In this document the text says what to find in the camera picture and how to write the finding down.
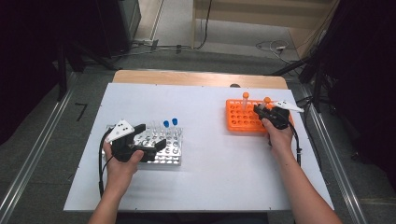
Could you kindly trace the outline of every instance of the blue cap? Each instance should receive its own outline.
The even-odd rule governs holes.
[[[169,121],[168,120],[164,121],[163,126],[165,126],[165,128],[169,128]]]
[[[177,119],[172,119],[172,123],[176,126],[177,125]]]

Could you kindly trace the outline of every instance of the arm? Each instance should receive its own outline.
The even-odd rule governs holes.
[[[111,157],[111,145],[103,144],[107,159]],[[137,164],[143,157],[143,151],[137,150],[127,162],[112,159],[107,164],[107,183],[102,199],[96,206],[89,223],[115,223],[122,196],[137,171]]]
[[[278,130],[268,119],[263,119],[262,124],[271,136],[271,151],[279,165],[296,223],[341,223],[294,159],[291,129]]]

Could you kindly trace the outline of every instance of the forearm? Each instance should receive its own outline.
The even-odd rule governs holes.
[[[290,154],[278,160],[296,223],[341,223]]]
[[[103,194],[99,204],[96,206],[89,223],[108,224],[116,223],[117,212],[119,209],[121,197],[108,191]]]

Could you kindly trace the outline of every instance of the hand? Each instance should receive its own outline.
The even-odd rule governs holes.
[[[272,153],[277,160],[292,156],[291,139],[292,131],[290,128],[279,130],[271,123],[269,119],[262,119],[262,124],[270,135]]]
[[[103,143],[106,158],[111,158],[111,145],[106,141]],[[105,192],[111,192],[117,197],[122,197],[132,181],[132,176],[137,172],[137,164],[140,162],[144,152],[137,150],[127,162],[117,161],[113,158],[107,164],[107,183]]]

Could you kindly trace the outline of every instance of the white table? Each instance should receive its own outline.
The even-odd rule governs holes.
[[[92,211],[100,200],[98,149],[108,124],[133,125],[178,118],[184,128],[182,164],[168,170],[139,170],[120,210],[155,212],[289,210],[268,139],[259,133],[230,133],[225,101],[270,96],[294,103],[289,90],[110,83],[82,155],[65,211]],[[300,115],[291,113],[303,149],[302,167],[318,193],[332,201]],[[295,141],[292,148],[295,153]]]

